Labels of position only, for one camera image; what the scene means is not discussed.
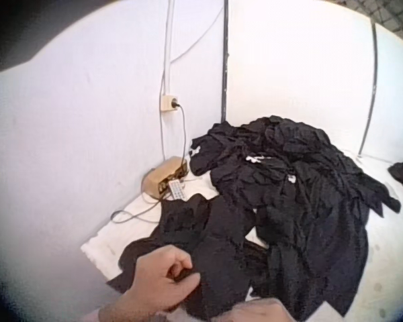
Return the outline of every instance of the white surface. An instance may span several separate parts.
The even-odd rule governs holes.
[[[392,187],[402,202],[402,210],[397,214],[384,206],[384,218],[370,211],[367,224],[369,257],[357,296],[345,321],[396,321],[403,310],[403,186],[388,174],[386,169],[389,164],[385,162],[361,158],[357,165],[380,182]],[[200,180],[185,183],[185,194],[189,198],[195,193],[201,193],[209,199],[217,195],[208,174],[196,178]],[[147,207],[148,205],[138,198],[128,205],[126,210],[137,213]],[[158,206],[148,212],[144,218],[158,221],[160,214],[161,206]],[[149,236],[154,227],[154,224],[137,221],[137,219],[120,225],[108,223],[95,237],[82,245],[81,249],[109,280],[121,272],[118,259],[124,248],[134,240]],[[254,229],[247,238],[262,245]],[[313,319],[311,322],[333,321],[335,314],[321,311],[322,314],[317,316],[319,319]],[[330,317],[329,320],[322,319],[324,313]]]
[[[376,25],[377,93],[363,153],[403,162],[403,40]]]
[[[204,33],[222,1],[198,1],[191,21],[176,6],[173,39],[185,39],[172,57]],[[36,315],[29,321],[72,321],[113,295],[79,247],[162,160],[166,14],[166,1],[112,3],[0,73],[0,281],[17,308]],[[171,67],[187,145],[220,120],[221,19]],[[179,112],[165,118],[165,140],[167,156],[181,155]]]
[[[226,119],[287,117],[357,152],[373,84],[369,18],[326,1],[229,4]]]

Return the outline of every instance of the electrical outlet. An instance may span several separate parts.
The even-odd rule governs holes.
[[[172,106],[173,101],[177,101],[176,96],[172,96],[172,95],[163,95],[163,96],[161,96],[160,110],[162,112],[176,111],[176,107]]]

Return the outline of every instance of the power plug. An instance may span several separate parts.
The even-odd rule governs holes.
[[[172,95],[161,96],[160,110],[162,112],[170,112],[177,110],[177,97]]]

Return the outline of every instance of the finger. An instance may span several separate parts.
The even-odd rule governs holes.
[[[186,269],[190,270],[193,268],[191,256],[187,252],[180,250],[173,245],[164,246],[160,250],[163,256],[163,260],[161,262],[163,265],[162,268],[167,269],[167,271],[169,271],[171,266],[177,262],[180,262],[182,267]]]
[[[194,273],[178,282],[171,289],[170,296],[173,304],[179,304],[191,294],[193,290],[200,284],[200,273]]]
[[[175,263],[171,268],[171,274],[173,278],[176,278],[180,275],[183,270],[183,266],[180,262]]]

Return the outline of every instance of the metal rod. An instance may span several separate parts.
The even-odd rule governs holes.
[[[373,20],[371,22],[371,35],[373,38],[373,59],[374,59],[374,66],[373,66],[373,86],[371,91],[371,101],[370,101],[370,110],[369,116],[367,117],[367,124],[365,126],[363,140],[361,141],[360,150],[358,151],[358,156],[361,156],[361,153],[364,148],[365,139],[367,138],[367,132],[369,131],[371,116],[373,114],[373,106],[375,105],[376,99],[376,90],[377,90],[377,34],[376,34],[376,24]]]
[[[224,0],[221,122],[224,122],[226,120],[226,111],[227,111],[227,76],[228,76],[227,62],[228,62],[228,0]]]

